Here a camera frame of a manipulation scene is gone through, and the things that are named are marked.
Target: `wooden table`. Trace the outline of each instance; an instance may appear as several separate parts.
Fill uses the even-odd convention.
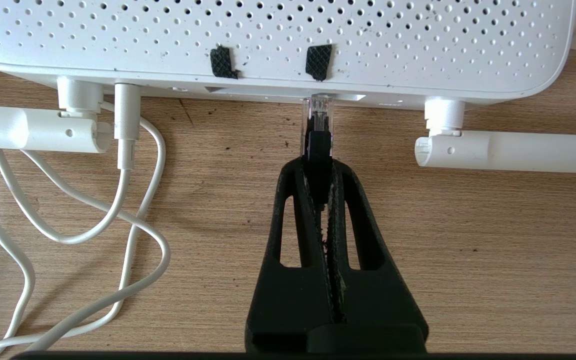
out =
[[[0,73],[0,105],[55,109],[57,93]],[[167,237],[170,266],[109,325],[53,349],[243,351],[277,175],[299,153],[301,107],[144,98],[142,115],[168,149],[147,220]],[[413,151],[426,134],[419,111],[339,108],[334,126],[334,155],[355,170],[372,200],[430,326],[429,351],[576,352],[576,174],[420,168]],[[576,51],[549,89],[469,111],[465,127],[576,134]],[[22,153],[6,153],[28,198],[57,230],[75,234],[101,219]],[[119,177],[115,153],[45,157],[72,185],[110,202]],[[155,157],[144,132],[125,205],[133,213]],[[20,335],[48,330],[116,288],[127,223],[116,221],[87,243],[54,243],[25,219],[1,176],[0,222],[37,273]],[[132,278],[152,271],[159,257],[142,235]],[[22,285],[21,271],[0,248],[0,338]]]

